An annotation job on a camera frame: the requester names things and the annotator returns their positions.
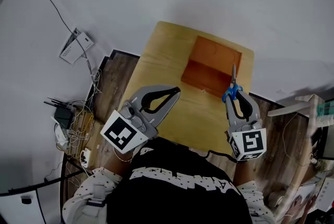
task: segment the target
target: table top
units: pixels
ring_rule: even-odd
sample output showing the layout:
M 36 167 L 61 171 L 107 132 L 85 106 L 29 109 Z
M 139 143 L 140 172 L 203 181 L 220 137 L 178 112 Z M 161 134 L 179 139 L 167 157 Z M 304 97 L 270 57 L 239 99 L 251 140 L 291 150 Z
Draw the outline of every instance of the table top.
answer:
M 181 96 L 158 126 L 159 136 L 199 149 L 231 154 L 225 131 L 229 123 L 220 98 L 181 82 L 197 36 L 242 53 L 237 83 L 249 92 L 254 52 L 236 43 L 188 27 L 159 21 L 142 53 L 120 104 L 139 88 L 149 85 L 178 86 Z

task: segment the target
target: human hand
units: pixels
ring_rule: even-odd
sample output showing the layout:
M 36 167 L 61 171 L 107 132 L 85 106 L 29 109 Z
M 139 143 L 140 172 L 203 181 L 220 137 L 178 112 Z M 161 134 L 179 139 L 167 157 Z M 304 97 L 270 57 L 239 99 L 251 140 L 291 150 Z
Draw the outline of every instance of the human hand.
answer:
M 296 197 L 295 200 L 293 200 L 292 205 L 288 210 L 287 214 L 294 216 L 301 209 L 301 205 L 302 205 L 302 196 L 299 195 Z
M 310 199 L 308 199 L 305 205 L 305 209 L 304 209 L 305 214 L 307 214 L 309 210 L 314 206 L 316 199 L 317 199 L 317 196 L 315 195 L 313 195 Z

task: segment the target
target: white sleeve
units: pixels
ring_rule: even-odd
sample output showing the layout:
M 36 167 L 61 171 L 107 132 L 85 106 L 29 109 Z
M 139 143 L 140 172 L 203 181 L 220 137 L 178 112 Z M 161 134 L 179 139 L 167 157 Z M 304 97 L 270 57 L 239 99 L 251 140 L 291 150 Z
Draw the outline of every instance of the white sleeve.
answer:
M 87 178 L 74 196 L 64 204 L 62 213 L 66 224 L 94 224 L 99 222 L 102 215 L 106 217 L 106 206 L 105 208 L 92 208 L 86 205 L 87 200 L 93 198 L 94 185 L 104 185 L 107 196 L 117 187 L 122 177 L 103 167 L 93 169 L 92 173 L 93 175 Z
M 257 190 L 255 181 L 246 182 L 237 187 L 244 196 L 253 223 L 275 224 L 275 217 L 263 202 L 262 192 Z

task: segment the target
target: green object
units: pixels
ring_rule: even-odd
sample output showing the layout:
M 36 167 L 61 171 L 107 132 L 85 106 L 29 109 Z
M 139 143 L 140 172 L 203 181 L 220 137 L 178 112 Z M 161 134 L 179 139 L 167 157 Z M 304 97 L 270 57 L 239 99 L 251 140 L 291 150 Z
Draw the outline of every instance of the green object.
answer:
M 318 105 L 317 116 L 334 114 L 334 101 L 329 101 Z

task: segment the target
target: open box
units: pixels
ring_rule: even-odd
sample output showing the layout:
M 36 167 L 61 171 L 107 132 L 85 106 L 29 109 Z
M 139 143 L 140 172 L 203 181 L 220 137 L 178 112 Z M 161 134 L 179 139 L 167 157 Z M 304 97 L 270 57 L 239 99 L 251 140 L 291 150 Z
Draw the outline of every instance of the open box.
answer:
M 230 86 L 232 67 L 238 74 L 241 53 L 198 36 L 181 81 L 222 97 Z

